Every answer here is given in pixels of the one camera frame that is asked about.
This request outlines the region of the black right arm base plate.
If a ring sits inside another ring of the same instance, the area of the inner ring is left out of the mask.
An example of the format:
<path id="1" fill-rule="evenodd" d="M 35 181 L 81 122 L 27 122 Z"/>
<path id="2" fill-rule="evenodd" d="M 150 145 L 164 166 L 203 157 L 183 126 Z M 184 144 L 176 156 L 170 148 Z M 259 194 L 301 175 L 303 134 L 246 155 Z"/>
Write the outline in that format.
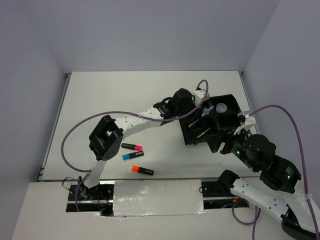
<path id="1" fill-rule="evenodd" d="M 204 200 L 235 200 L 240 196 L 231 193 L 233 185 L 220 180 L 202 181 L 198 191 Z"/>

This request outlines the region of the yellow pen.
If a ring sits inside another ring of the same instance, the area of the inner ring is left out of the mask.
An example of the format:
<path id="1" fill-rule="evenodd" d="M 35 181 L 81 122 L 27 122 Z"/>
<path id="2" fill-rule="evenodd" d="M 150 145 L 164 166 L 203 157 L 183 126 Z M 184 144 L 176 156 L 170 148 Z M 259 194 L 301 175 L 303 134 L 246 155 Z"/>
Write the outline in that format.
<path id="1" fill-rule="evenodd" d="M 199 139 L 201 138 L 205 133 L 207 133 L 209 130 L 211 129 L 211 127 L 209 127 L 208 129 L 206 129 L 205 131 L 203 131 L 202 133 L 200 133 L 196 138 Z"/>

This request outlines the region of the blue pen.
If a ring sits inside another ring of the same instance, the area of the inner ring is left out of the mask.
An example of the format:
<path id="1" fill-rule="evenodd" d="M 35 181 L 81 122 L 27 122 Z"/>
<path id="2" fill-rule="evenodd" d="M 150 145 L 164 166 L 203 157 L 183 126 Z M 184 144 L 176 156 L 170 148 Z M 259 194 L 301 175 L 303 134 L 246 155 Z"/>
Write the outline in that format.
<path id="1" fill-rule="evenodd" d="M 204 117 L 206 115 L 208 115 L 215 107 L 214 106 L 210 106 L 209 108 L 203 108 L 202 109 L 202 114 L 201 117 Z"/>

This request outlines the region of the pink highlighter marker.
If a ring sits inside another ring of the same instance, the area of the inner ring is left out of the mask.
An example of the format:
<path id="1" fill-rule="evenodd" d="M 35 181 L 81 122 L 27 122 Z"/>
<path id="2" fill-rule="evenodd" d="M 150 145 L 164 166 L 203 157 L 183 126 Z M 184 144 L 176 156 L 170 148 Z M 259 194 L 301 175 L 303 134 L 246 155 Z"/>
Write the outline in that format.
<path id="1" fill-rule="evenodd" d="M 121 147 L 128 150 L 134 150 L 134 151 L 142 151 L 143 147 L 141 145 L 136 144 L 130 144 L 130 143 L 122 143 Z"/>

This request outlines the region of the clear paperclip jar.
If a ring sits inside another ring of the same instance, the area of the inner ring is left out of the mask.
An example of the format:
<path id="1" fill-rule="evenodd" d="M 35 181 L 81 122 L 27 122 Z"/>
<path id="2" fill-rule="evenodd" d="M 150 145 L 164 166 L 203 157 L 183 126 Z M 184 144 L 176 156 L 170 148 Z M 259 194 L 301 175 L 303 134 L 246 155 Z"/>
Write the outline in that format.
<path id="1" fill-rule="evenodd" d="M 224 103 L 218 103 L 216 105 L 216 107 L 215 107 L 215 110 L 216 110 L 217 113 L 222 114 L 222 113 L 225 113 L 228 110 L 228 107 Z"/>

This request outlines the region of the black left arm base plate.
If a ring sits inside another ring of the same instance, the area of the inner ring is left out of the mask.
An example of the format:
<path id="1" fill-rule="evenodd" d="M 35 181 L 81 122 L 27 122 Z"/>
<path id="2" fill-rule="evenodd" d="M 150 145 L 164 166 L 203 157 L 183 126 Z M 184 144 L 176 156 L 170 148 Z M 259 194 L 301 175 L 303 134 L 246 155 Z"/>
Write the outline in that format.
<path id="1" fill-rule="evenodd" d="M 68 201 L 75 200 L 75 194 L 77 185 L 73 184 L 70 186 L 70 191 L 68 194 Z M 114 195 L 114 185 L 113 184 L 100 184 L 97 189 L 94 189 L 93 192 L 90 192 L 88 195 L 83 196 L 82 191 L 79 190 L 77 200 L 78 201 L 93 201 L 93 200 L 113 200 Z"/>

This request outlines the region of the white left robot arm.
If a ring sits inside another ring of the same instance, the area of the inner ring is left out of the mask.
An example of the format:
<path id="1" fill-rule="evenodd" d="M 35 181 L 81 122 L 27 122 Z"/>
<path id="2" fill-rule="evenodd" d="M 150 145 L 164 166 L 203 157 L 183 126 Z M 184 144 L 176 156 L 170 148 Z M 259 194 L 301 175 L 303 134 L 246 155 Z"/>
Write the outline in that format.
<path id="1" fill-rule="evenodd" d="M 136 133 L 166 123 L 186 118 L 193 114 L 209 97 L 208 90 L 197 88 L 192 93 L 181 88 L 173 97 L 154 104 L 149 109 L 134 115 L 112 118 L 102 117 L 89 136 L 89 148 L 95 159 L 90 165 L 90 173 L 80 187 L 80 194 L 91 200 L 97 196 L 98 185 L 106 162 L 117 155 L 122 141 Z"/>

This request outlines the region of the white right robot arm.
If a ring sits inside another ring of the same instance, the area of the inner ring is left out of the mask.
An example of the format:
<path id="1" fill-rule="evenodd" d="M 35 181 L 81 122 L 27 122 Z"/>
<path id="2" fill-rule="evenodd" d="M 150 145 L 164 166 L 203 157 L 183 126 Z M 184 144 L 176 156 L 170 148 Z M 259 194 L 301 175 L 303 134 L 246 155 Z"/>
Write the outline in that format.
<path id="1" fill-rule="evenodd" d="M 277 155 L 276 145 L 261 134 L 229 132 L 222 141 L 221 154 L 235 155 L 249 170 L 259 174 L 266 189 L 258 189 L 237 173 L 224 170 L 216 181 L 202 183 L 203 196 L 237 196 L 269 214 L 293 239 L 318 240 L 320 208 L 295 164 Z"/>

